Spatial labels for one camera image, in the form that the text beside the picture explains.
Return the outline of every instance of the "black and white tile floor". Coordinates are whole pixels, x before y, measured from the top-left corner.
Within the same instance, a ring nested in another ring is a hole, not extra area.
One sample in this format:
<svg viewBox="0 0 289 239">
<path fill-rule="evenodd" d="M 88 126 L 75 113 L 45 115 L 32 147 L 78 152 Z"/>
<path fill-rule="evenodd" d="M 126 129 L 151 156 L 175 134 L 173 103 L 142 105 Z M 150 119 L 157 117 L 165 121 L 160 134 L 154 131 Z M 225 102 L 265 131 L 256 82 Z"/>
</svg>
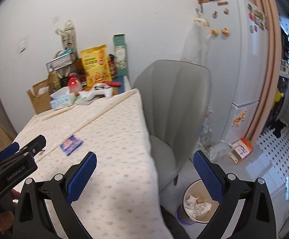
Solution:
<svg viewBox="0 0 289 239">
<path fill-rule="evenodd" d="M 271 161 L 284 183 L 286 182 L 286 177 L 289 176 L 288 129 L 288 125 L 283 128 L 280 138 L 276 138 L 273 135 L 273 130 L 268 130 L 260 135 L 256 141 L 256 144 Z"/>
</svg>

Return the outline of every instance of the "tiled floor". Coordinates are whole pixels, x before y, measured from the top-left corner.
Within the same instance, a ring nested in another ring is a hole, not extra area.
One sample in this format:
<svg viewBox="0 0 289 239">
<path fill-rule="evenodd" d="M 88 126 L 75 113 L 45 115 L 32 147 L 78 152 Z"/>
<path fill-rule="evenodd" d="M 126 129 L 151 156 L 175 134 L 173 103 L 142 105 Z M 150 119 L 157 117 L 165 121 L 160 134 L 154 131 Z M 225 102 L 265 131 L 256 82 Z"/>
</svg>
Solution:
<svg viewBox="0 0 289 239">
<path fill-rule="evenodd" d="M 289 176 L 289 126 L 282 129 L 281 137 L 276 138 L 273 130 L 268 130 L 260 135 L 256 144 L 262 149 L 269 161 L 273 164 L 283 182 Z"/>
<path fill-rule="evenodd" d="M 218 162 L 218 164 L 226 173 L 234 173 L 241 180 L 255 181 L 258 177 L 265 179 L 274 206 L 276 230 L 278 234 L 288 216 L 289 202 L 285 201 L 284 198 L 285 184 L 282 178 L 262 150 L 255 145 L 253 153 L 238 165 L 236 165 L 228 155 L 224 156 Z M 198 180 L 199 178 L 200 177 L 193 167 L 193 164 L 188 160 L 179 174 L 177 186 L 174 186 L 173 183 L 171 183 L 160 193 L 161 205 L 170 213 L 175 215 L 175 211 L 181 205 L 185 190 L 192 182 Z M 222 238 L 231 236 L 238 221 L 242 207 L 243 200 L 240 200 L 231 222 L 229 223 L 228 228 L 226 229 Z M 205 226 L 206 225 L 204 224 L 197 223 L 191 226 L 183 227 L 189 236 L 192 239 L 195 239 Z"/>
</svg>

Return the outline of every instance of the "human hand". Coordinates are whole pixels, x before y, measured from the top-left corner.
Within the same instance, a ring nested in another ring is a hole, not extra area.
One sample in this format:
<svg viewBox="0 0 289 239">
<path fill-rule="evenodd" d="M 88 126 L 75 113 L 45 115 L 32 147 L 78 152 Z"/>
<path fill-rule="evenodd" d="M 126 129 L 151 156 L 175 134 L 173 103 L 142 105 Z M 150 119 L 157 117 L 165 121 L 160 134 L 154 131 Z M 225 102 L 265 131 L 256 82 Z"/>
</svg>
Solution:
<svg viewBox="0 0 289 239">
<path fill-rule="evenodd" d="M 19 199 L 21 193 L 12 189 L 11 190 L 13 199 Z M 11 211 L 0 213 L 0 231 L 5 233 L 6 230 L 10 229 L 14 223 L 14 215 Z"/>
</svg>

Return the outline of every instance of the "trash can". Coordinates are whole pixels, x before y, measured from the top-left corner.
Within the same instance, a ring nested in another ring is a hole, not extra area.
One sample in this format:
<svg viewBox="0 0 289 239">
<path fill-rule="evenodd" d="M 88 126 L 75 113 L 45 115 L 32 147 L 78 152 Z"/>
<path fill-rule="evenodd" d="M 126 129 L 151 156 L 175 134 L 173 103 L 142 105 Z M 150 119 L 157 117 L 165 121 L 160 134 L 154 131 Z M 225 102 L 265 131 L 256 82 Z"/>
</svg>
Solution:
<svg viewBox="0 0 289 239">
<path fill-rule="evenodd" d="M 191 218 L 185 211 L 185 201 L 190 197 L 198 197 L 198 198 L 204 198 L 205 202 L 210 203 L 211 206 L 211 210 L 204 216 L 201 216 L 200 219 L 193 219 Z M 183 201 L 181 206 L 177 209 L 175 217 L 177 219 L 177 221 L 182 224 L 182 225 L 193 225 L 196 223 L 202 223 L 202 224 L 206 224 L 210 221 L 210 219 L 212 218 L 214 212 L 216 211 L 217 207 L 219 206 L 219 203 L 217 201 L 212 200 L 210 194 L 208 193 L 208 190 L 206 189 L 206 187 L 204 186 L 202 180 L 197 180 L 195 182 L 193 182 L 185 191 L 184 196 L 183 196 Z"/>
</svg>

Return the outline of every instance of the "yellow plastic bag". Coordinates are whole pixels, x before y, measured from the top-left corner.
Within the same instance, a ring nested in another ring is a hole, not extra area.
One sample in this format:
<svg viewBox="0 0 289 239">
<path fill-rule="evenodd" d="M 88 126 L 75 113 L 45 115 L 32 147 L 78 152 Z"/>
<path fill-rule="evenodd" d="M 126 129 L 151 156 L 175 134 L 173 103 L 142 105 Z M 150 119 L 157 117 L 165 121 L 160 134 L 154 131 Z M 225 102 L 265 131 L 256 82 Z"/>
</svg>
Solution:
<svg viewBox="0 0 289 239">
<path fill-rule="evenodd" d="M 96 83 L 112 81 L 107 46 L 92 47 L 80 52 L 83 68 L 87 73 L 87 87 L 92 87 Z"/>
</svg>

